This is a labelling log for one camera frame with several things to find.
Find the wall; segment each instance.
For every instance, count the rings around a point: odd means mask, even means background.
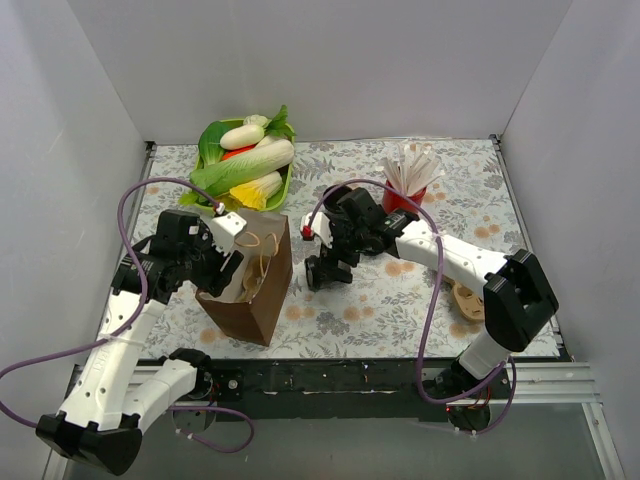
[[[144,143],[65,0],[0,2],[0,365],[95,335],[119,251],[115,209]],[[0,395],[55,412],[73,359],[14,372]],[[0,415],[0,478],[40,478],[49,453]]]
[[[640,3],[574,0],[504,135],[507,168],[591,362],[628,478],[640,478]]]
[[[570,0],[69,0],[146,140],[288,104],[303,139],[504,131]]]

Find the paper bag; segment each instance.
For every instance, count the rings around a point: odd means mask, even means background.
[[[237,213],[247,221],[245,232],[253,234],[244,233],[236,239],[236,249],[244,259],[222,295],[214,298],[198,290],[196,300],[225,335],[269,346],[293,274],[289,224],[286,216],[277,213],[247,209]],[[255,287],[257,292],[247,299],[243,278],[247,267],[259,271],[260,255],[265,276]]]

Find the red pepper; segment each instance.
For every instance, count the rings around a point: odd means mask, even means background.
[[[234,155],[237,155],[237,154],[239,154],[239,153],[242,153],[242,152],[246,152],[246,151],[248,151],[248,150],[251,150],[253,147],[255,147],[255,145],[249,145],[248,147],[242,147],[242,148],[239,148],[238,150],[231,150],[230,152],[225,153],[225,154],[222,156],[222,160],[220,160],[220,161],[221,161],[221,162],[224,162],[225,160],[230,159],[230,158],[231,158],[231,157],[233,157]]]

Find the green basket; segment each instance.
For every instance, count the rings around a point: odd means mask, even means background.
[[[242,122],[244,121],[244,118],[230,118],[227,120],[220,120],[220,121],[222,123],[228,124],[231,128],[236,128],[236,127],[242,126]],[[295,140],[296,140],[295,136],[291,136],[287,138],[291,141],[291,143],[295,145]],[[204,164],[202,163],[200,154],[198,153],[198,159],[196,160],[196,166],[194,170],[198,170],[203,167],[204,167]],[[275,210],[279,208],[284,202],[284,199],[287,197],[287,192],[289,191],[289,183],[291,182],[291,173],[293,172],[293,162],[291,162],[286,167],[282,167],[278,171],[282,174],[282,187],[280,187],[280,190],[278,190],[275,193],[275,195],[273,195],[269,200],[267,200],[267,206],[261,209],[260,210],[261,212],[268,212],[270,210]],[[224,206],[226,210],[234,211],[242,207],[242,204],[233,200],[231,196],[229,196],[228,194],[224,194],[216,198],[216,200],[224,202]],[[209,205],[200,205],[198,203],[195,203],[194,206],[196,208],[199,208],[204,213],[213,215],[213,211],[211,209],[211,206]]]

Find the floral pattern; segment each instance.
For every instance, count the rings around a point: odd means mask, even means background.
[[[447,233],[479,247],[514,252],[524,246],[522,231],[493,145],[488,140],[432,141],[444,176],[432,184],[423,206]],[[282,213],[289,216],[293,278],[270,347],[226,337],[200,308],[195,288],[173,295],[151,332],[142,357],[157,358],[178,347],[197,348],[214,358],[414,357],[424,325],[434,272],[387,255],[362,257],[352,285],[333,284],[312,293],[304,259],[318,246],[297,234],[300,219],[333,184],[352,178],[382,180],[376,166],[397,157],[401,140],[312,142],[296,145],[294,173]],[[188,178],[195,146],[158,147],[151,177]],[[374,198],[382,192],[365,186]],[[149,186],[142,201],[135,240],[150,235],[158,214],[178,207],[183,188]],[[456,311],[451,287],[443,285],[427,342],[427,355],[454,357],[480,331]],[[522,354],[557,356],[547,325]]]

